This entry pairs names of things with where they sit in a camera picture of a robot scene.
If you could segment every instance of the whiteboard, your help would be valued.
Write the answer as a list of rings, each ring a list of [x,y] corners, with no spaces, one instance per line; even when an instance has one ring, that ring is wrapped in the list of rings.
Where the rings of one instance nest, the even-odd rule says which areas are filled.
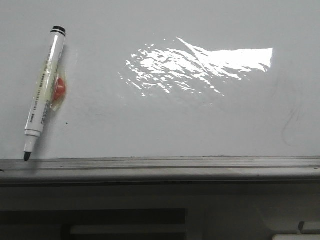
[[[320,155],[320,1],[0,1],[0,159],[52,26],[68,92],[32,158]]]

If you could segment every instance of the marker barrel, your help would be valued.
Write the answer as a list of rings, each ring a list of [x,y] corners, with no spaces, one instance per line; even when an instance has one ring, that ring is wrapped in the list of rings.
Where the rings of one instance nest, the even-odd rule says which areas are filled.
[[[36,91],[33,95],[32,105],[25,125],[25,152],[32,153],[36,140],[44,129],[47,112],[53,99],[58,64],[65,39],[65,29],[60,26],[54,26],[50,32],[48,53],[36,82]]]

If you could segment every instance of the black marker tip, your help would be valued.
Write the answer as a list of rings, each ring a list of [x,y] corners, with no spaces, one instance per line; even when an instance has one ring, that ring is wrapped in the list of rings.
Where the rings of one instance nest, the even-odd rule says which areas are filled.
[[[30,155],[31,155],[31,152],[28,152],[28,151],[25,151],[24,152],[24,161],[28,161],[30,159]]]

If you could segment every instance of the whiteboard marker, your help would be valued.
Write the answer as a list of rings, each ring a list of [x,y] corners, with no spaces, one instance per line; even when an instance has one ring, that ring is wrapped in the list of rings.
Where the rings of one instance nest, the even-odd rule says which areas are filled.
[[[41,74],[36,82],[28,120],[25,125],[24,160],[28,161],[40,137],[47,111],[51,105],[59,60],[64,48],[66,30],[61,26],[54,26],[50,32],[50,45]]]

